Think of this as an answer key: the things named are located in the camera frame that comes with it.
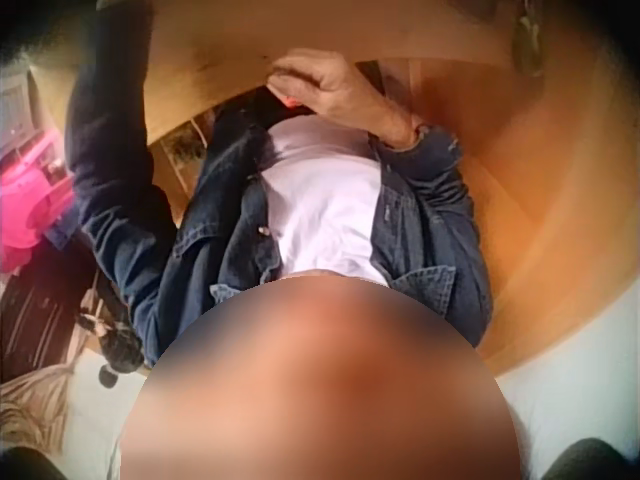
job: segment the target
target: man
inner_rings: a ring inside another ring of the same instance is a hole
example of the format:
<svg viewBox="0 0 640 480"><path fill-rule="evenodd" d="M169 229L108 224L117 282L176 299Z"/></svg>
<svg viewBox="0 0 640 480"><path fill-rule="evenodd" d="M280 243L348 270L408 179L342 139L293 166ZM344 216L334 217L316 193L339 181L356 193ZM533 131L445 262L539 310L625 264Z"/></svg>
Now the man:
<svg viewBox="0 0 640 480"><path fill-rule="evenodd" d="M264 89L219 109L176 230L146 146L150 21L135 0L99 11L66 132L83 229L149 363L233 295L299 276L384 285L479 343L491 300L457 141L420 125L337 53L300 49L274 62L268 89L313 115L265 111L277 102L258 101Z"/></svg>

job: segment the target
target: white t-shirt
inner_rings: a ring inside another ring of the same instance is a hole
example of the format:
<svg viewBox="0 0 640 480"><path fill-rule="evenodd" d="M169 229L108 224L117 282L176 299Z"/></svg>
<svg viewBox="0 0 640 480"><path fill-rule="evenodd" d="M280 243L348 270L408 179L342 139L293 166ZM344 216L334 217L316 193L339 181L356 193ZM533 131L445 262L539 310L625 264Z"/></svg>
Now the white t-shirt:
<svg viewBox="0 0 640 480"><path fill-rule="evenodd" d="M367 134L317 115L269 133L275 158L262 177L282 275L323 269L386 285L371 264L381 174Z"/></svg>

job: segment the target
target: jacket sleeve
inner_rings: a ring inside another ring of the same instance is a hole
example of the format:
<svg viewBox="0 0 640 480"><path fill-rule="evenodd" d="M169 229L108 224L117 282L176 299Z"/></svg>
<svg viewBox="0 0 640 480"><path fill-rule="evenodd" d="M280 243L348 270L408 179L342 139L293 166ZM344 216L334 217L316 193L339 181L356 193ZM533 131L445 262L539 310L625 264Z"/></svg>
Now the jacket sleeve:
<svg viewBox="0 0 640 480"><path fill-rule="evenodd" d="M447 320L477 346L491 318L492 300L473 200L457 169L462 156L457 139L440 127L423 127L420 140L409 150L393 150L377 139L372 144L378 158L402 176L442 222L453 252L451 266L456 267ZM434 261L443 263L437 252Z"/></svg>
<svg viewBox="0 0 640 480"><path fill-rule="evenodd" d="M82 229L148 352L156 348L156 299L176 236L167 198L151 183L146 145L143 84L152 18L138 0L96 15L94 56L81 69L67 114L67 166Z"/></svg>

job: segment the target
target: denim jacket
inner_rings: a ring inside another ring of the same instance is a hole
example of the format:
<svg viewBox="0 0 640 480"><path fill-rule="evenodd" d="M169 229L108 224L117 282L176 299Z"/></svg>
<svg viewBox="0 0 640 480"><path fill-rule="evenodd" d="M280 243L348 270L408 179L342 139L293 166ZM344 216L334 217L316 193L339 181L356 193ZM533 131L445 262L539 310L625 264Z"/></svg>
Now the denim jacket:
<svg viewBox="0 0 640 480"><path fill-rule="evenodd" d="M82 228L154 364L203 313L276 280L281 258L265 228L257 167L270 137L246 110L216 118L195 193L174 225L164 192L152 184L143 107L150 19L135 3L98 14L94 62L81 70L69 105L66 150ZM372 264L390 288L476 346L491 298L473 204L456 169L457 142L431 128L408 151L375 138L371 146L382 175Z"/></svg>

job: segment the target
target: white wall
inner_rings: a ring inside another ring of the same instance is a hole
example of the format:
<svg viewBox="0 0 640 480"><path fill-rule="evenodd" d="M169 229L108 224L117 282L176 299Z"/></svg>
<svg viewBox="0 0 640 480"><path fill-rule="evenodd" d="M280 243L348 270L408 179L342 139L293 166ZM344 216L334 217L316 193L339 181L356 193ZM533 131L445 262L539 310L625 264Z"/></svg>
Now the white wall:
<svg viewBox="0 0 640 480"><path fill-rule="evenodd" d="M528 431L533 478L582 438L638 454L638 288L636 281L578 333L497 379Z"/></svg>

